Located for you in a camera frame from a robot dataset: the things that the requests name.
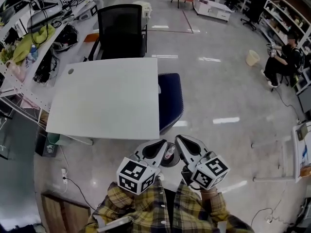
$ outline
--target yellow plaid shirt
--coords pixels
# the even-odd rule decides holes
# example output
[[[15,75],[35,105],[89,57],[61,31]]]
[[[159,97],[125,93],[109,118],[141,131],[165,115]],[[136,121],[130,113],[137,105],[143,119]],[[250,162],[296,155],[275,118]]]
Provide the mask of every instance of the yellow plaid shirt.
[[[98,223],[93,215],[100,215],[106,224],[128,216],[131,218],[132,224],[126,230],[127,232],[170,233],[171,227],[166,205],[164,188],[159,179],[156,179],[152,186],[139,196],[135,196],[134,199],[126,195],[113,182],[105,200],[91,215],[87,225],[80,233],[97,232]],[[229,214],[221,193],[213,197],[203,208],[199,196],[182,181],[174,199],[172,232],[219,233],[217,223],[220,221],[227,221],[227,233],[254,232],[246,223]]]

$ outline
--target yellow cloth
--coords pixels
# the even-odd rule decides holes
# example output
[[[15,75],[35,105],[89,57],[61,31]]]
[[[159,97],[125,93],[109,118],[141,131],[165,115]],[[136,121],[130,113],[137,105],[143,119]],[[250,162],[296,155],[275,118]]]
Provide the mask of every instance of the yellow cloth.
[[[55,34],[55,28],[51,24],[48,24],[48,30],[49,30],[49,34],[47,32],[47,27],[43,26],[38,32],[33,33],[34,41],[40,44],[33,43],[31,33],[28,33],[27,35],[25,35],[22,41],[16,47],[13,53],[12,60],[17,64],[19,62],[22,62],[26,58],[26,56],[30,53],[32,44],[35,44],[35,46],[38,49],[42,45],[42,43],[45,42],[45,39],[49,40],[51,36]]]

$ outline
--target tiled floor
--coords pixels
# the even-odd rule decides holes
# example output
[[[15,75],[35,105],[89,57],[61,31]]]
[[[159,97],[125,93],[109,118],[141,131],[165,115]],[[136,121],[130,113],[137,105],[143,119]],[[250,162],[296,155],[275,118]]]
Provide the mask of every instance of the tiled floor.
[[[135,0],[104,1],[106,5],[112,5]],[[251,142],[289,135],[296,124],[293,109],[285,107],[276,92],[270,92],[259,72],[268,58],[265,38],[243,26],[240,13],[232,14],[230,21],[225,23],[197,16],[190,3],[181,2],[178,9],[176,0],[172,3],[171,0],[143,1],[148,1],[153,9],[148,24],[146,57],[158,56],[159,73],[178,72],[182,82],[185,111],[180,120],[185,126],[173,127],[163,138],[173,141],[177,134],[191,135],[225,158],[231,172],[219,188],[225,191],[227,207],[232,214],[250,224],[259,209],[274,208],[282,198],[274,217],[293,222],[307,181],[301,180],[297,184],[252,181],[255,175],[281,174],[278,169],[281,146],[272,144],[251,149]],[[261,57],[254,67],[245,62],[250,49]],[[295,92],[284,85],[279,92],[303,119]],[[227,117],[238,117],[239,121],[213,123],[213,119]],[[81,187],[86,199],[96,207],[104,199],[109,184],[116,179],[116,170],[123,157],[131,154],[140,143],[98,139],[93,146],[73,143],[63,147],[69,164],[68,177]],[[174,177],[175,183],[179,183],[176,177],[180,177],[182,166],[180,162],[173,170],[163,169],[166,179]],[[61,151],[54,159],[35,156],[38,198],[46,189],[59,192],[65,189],[61,167],[66,167]],[[84,203],[79,190],[71,183],[67,192],[61,195]],[[264,211],[257,215],[253,223],[255,232],[283,232],[285,224],[266,223],[265,217],[269,213]]]

